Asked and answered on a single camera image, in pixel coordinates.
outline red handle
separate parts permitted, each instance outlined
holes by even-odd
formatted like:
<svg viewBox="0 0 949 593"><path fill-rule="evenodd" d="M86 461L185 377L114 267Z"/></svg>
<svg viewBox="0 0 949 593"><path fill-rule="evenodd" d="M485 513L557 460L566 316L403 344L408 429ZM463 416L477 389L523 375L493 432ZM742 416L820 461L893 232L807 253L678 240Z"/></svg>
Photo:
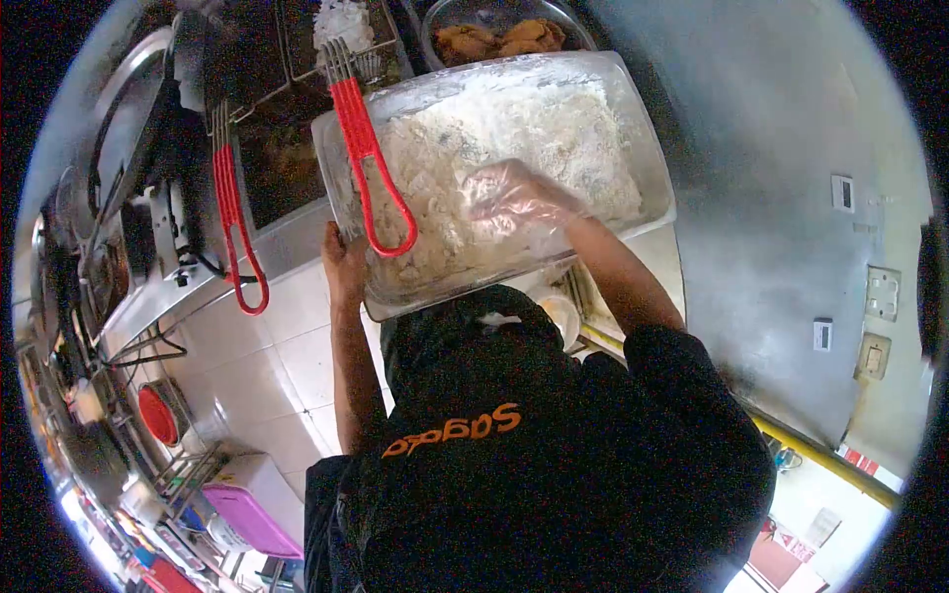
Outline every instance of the red handle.
<svg viewBox="0 0 949 593"><path fill-rule="evenodd" d="M237 304L241 310L248 315L260 315L270 302L270 287L267 285L267 278L264 276L263 270L260 269L260 264L257 263L257 257L251 248L251 238L247 235L244 213L240 207L240 192L237 191L237 178L234 176L234 157L231 146L225 145L218 150L214 154L213 162L217 208L221 215L221 229L224 231L224 242L228 248L228 259L231 264L230 271L227 272L224 279L234 285L234 295L237 297ZM251 261L253 275L260 285L260 305L256 307L247 304L241 290L240 273L237 268L237 251L234 249L234 242L231 237L231 229L235 226L240 233L244 252Z"/></svg>
<svg viewBox="0 0 949 593"><path fill-rule="evenodd" d="M385 165L385 158L382 156L379 141L372 129L372 120L369 119L369 112L366 111L359 84L355 78L350 78L331 85L329 91L336 105L340 127L343 129L346 151L349 153L353 172L356 175L356 182L359 185L360 201L363 205L363 223L369 245L382 257L403 255L415 245L416 239L419 238L419 227L416 225L412 211L405 204L405 200L402 199L402 195L389 175L389 168ZM363 158L369 156L376 159L376 165L379 167L379 173L382 176L382 183L392 199L395 200L396 207L399 208L399 212L405 220L405 225L408 227L408 236L405 237L401 245L395 248L384 247L380 244L379 237L376 235L376 226L372 217L372 200L369 196L369 184L365 180L362 163Z"/></svg>

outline plastic glove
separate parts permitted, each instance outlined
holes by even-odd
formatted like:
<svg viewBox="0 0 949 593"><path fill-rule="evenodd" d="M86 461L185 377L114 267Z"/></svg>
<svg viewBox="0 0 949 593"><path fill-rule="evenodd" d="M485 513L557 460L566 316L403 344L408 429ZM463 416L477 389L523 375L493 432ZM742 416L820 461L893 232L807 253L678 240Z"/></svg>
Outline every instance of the plastic glove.
<svg viewBox="0 0 949 593"><path fill-rule="evenodd" d="M516 158L478 169L462 181L461 192L470 220L490 223L505 235L528 223L558 229L590 216L583 202Z"/></svg>

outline yellow pole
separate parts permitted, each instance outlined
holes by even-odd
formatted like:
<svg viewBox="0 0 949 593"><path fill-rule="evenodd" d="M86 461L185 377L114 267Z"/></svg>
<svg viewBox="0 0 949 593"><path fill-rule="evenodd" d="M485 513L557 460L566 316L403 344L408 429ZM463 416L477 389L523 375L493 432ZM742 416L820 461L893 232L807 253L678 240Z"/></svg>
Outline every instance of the yellow pole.
<svg viewBox="0 0 949 593"><path fill-rule="evenodd" d="M596 336L604 343L618 348L620 352L623 352L623 343L616 338L606 335L596 327L588 324L583 324L583 330ZM848 484L856 487L858 490L865 493L867 496L877 501L887 509L895 509L897 504L900 502L899 494L892 491L879 480L874 479L873 476L864 473L856 466L847 463L834 451L831 451L827 447L817 443L811 442L807 437L798 435L791 429L784 428L776 421L762 417L754 410L748 410L746 408L746 411L749 413L749 416L752 417L752 420L754 420L754 424L758 427L758 430L760 430L762 433L773 436L774 438L781 441L781 443L786 447L791 447L807 459L810 459L821 467L833 472Z"/></svg>

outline hand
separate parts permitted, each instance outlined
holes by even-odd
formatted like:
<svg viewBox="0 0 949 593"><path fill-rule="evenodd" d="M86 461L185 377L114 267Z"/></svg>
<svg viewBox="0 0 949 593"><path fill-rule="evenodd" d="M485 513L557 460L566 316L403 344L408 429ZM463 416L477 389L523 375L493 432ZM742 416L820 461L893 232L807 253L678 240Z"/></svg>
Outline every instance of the hand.
<svg viewBox="0 0 949 593"><path fill-rule="evenodd" d="M326 223L323 237L323 266L329 282L329 308L359 313L359 305L365 296L365 249L364 237L349 245L343 243L340 227L335 221Z"/></svg>
<svg viewBox="0 0 949 593"><path fill-rule="evenodd" d="M506 234L528 222L556 228L589 216L580 200L516 158L478 169L461 183L461 192L469 219L490 220Z"/></svg>

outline light switch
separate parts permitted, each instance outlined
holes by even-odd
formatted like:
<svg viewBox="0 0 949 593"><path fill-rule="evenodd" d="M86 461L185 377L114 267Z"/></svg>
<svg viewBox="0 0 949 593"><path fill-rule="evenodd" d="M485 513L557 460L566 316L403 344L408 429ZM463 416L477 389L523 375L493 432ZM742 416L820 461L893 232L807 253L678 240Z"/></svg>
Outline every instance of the light switch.
<svg viewBox="0 0 949 593"><path fill-rule="evenodd" d="M895 322L899 313L900 281L896 269L869 266L866 272L866 315L874 319Z"/></svg>
<svg viewBox="0 0 949 593"><path fill-rule="evenodd" d="M892 341L884 336L865 333L860 345L860 358L857 360L856 375L880 380L886 374L886 363Z"/></svg>

